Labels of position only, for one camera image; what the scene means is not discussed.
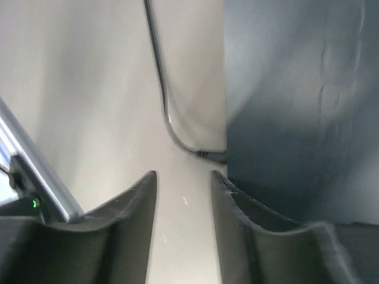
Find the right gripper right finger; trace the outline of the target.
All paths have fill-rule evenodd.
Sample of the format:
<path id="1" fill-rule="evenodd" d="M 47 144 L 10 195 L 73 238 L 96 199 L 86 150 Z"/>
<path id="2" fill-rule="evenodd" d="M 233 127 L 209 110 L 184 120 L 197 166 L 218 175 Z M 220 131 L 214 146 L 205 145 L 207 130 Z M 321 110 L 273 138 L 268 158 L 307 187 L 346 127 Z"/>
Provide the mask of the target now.
<path id="1" fill-rule="evenodd" d="M 237 205 L 243 193 L 218 171 L 211 199 L 222 283 L 362 283 L 334 225 L 292 225 L 252 202 L 257 224 Z"/>

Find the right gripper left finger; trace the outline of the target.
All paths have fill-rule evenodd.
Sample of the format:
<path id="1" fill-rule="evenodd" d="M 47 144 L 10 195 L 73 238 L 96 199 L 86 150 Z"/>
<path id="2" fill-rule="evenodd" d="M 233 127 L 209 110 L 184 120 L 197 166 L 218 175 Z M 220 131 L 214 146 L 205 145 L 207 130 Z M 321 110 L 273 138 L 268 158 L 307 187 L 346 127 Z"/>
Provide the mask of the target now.
<path id="1" fill-rule="evenodd" d="M 1 218 L 2 283 L 144 283 L 157 174 L 70 223 Z"/>

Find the black network switch box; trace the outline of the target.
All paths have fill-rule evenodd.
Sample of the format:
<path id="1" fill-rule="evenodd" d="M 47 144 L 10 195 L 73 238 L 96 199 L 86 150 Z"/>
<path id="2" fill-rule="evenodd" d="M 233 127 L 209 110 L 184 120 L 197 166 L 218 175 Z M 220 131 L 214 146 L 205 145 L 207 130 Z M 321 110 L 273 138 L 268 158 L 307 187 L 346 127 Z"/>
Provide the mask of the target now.
<path id="1" fill-rule="evenodd" d="M 226 1 L 229 179 L 298 221 L 378 223 L 378 2 Z"/>

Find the aluminium front rail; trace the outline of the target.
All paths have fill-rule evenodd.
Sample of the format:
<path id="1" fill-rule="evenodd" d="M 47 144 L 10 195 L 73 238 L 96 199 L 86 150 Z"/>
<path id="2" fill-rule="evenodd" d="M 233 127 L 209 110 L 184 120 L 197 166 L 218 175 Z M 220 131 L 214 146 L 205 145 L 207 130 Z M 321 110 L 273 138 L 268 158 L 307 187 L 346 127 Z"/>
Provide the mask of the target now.
<path id="1" fill-rule="evenodd" d="M 41 186 L 42 193 L 56 209 L 61 220 L 68 222 L 84 211 L 44 158 L 4 101 L 1 101 L 1 133 L 10 143 L 9 153 L 20 156 Z"/>

